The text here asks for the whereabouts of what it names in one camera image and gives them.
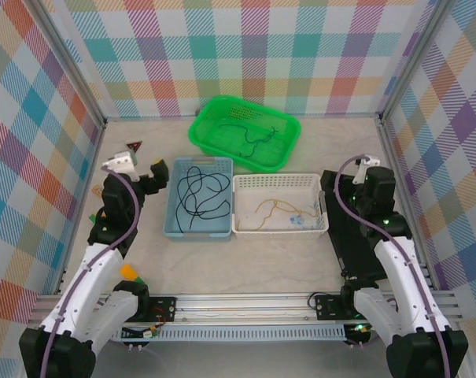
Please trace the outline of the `black flat mat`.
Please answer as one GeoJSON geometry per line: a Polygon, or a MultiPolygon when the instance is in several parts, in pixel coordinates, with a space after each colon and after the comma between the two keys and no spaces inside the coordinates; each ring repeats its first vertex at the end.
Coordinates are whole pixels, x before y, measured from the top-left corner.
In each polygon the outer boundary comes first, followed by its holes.
{"type": "Polygon", "coordinates": [[[336,172],[324,170],[321,188],[324,192],[329,222],[329,237],[345,279],[384,280],[386,273],[371,243],[360,230],[360,222],[350,217],[339,205],[334,189],[336,172]]]}

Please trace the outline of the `green plastic basket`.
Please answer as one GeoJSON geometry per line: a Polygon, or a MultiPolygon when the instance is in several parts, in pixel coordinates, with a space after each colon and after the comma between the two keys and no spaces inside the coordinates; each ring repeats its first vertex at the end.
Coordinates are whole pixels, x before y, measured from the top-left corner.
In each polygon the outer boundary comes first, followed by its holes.
{"type": "Polygon", "coordinates": [[[205,154],[230,158],[253,172],[273,173],[290,159],[301,130],[288,114],[219,95],[201,108],[188,137],[205,154]]]}

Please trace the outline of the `tall yellow green toy brick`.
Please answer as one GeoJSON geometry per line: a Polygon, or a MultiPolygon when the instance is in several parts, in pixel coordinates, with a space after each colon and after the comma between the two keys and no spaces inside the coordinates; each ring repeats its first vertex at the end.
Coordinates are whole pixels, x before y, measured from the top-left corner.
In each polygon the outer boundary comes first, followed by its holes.
{"type": "Polygon", "coordinates": [[[143,284],[145,281],[138,275],[138,273],[129,265],[124,264],[120,268],[120,275],[127,281],[143,284]]]}

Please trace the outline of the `light blue plastic basket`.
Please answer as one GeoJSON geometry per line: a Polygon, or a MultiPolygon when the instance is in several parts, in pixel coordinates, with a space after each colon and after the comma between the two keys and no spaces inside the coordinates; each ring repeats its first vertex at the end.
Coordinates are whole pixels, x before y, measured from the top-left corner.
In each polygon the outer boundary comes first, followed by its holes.
{"type": "Polygon", "coordinates": [[[233,175],[233,161],[227,157],[175,159],[164,234],[180,242],[230,240],[233,175]]]}

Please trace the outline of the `white plastic basket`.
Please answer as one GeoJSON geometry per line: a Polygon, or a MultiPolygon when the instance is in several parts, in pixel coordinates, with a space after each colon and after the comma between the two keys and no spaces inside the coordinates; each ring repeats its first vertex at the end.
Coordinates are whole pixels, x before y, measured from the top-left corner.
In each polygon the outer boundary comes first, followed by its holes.
{"type": "Polygon", "coordinates": [[[243,240],[317,239],[329,228],[315,173],[233,177],[232,232],[243,240]]]}

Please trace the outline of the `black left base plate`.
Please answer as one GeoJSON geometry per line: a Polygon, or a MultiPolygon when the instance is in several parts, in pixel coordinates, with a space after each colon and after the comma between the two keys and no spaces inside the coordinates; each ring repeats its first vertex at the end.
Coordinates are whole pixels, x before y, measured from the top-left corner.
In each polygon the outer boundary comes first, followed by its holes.
{"type": "Polygon", "coordinates": [[[172,323],[175,321],[176,297],[150,296],[147,321],[172,323]]]}

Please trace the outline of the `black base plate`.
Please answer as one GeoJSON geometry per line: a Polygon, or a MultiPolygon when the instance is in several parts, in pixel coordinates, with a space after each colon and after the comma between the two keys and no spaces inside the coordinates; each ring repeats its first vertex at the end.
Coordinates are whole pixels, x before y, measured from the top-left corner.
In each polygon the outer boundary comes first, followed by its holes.
{"type": "Polygon", "coordinates": [[[315,311],[318,321],[346,321],[359,316],[340,295],[316,295],[315,311]]]}
{"type": "Polygon", "coordinates": [[[147,321],[172,323],[175,321],[176,297],[150,296],[147,321]]]}

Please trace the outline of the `aluminium frame post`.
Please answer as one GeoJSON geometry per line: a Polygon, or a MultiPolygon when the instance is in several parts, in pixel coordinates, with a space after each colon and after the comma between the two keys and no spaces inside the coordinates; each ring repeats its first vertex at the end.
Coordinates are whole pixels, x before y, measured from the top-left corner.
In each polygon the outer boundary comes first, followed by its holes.
{"type": "Polygon", "coordinates": [[[410,84],[416,70],[421,65],[423,59],[433,44],[437,33],[440,31],[445,18],[450,14],[457,0],[438,0],[431,17],[425,28],[417,39],[417,43],[412,49],[411,55],[404,66],[402,74],[399,76],[391,94],[380,112],[380,121],[384,124],[389,116],[399,105],[407,86],[410,84]]]}
{"type": "Polygon", "coordinates": [[[47,12],[42,0],[23,0],[27,9],[33,16],[36,24],[41,28],[42,34],[50,45],[56,59],[62,69],[68,75],[77,94],[81,97],[83,104],[88,110],[93,121],[103,130],[106,128],[106,118],[97,100],[87,85],[82,73],[80,72],[75,60],[73,59],[65,41],[60,36],[50,14],[47,12]]]}

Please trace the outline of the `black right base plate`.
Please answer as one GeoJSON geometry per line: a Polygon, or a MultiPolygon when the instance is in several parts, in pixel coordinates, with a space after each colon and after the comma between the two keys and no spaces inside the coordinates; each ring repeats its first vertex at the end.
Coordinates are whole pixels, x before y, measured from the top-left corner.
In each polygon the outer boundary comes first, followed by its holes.
{"type": "Polygon", "coordinates": [[[315,311],[318,321],[346,321],[359,316],[340,295],[316,295],[315,311]]]}

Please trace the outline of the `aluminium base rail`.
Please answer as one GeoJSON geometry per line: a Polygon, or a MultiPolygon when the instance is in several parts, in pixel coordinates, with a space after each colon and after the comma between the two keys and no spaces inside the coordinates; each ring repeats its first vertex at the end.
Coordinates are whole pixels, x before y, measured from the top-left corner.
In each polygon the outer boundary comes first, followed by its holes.
{"type": "MultiPolygon", "coordinates": [[[[175,316],[168,325],[361,324],[363,320],[318,321],[307,304],[309,293],[174,295],[175,316]]],[[[437,305],[454,327],[463,317],[451,291],[433,293],[437,305]]],[[[28,321],[36,328],[57,304],[60,295],[40,295],[28,321]]]]}

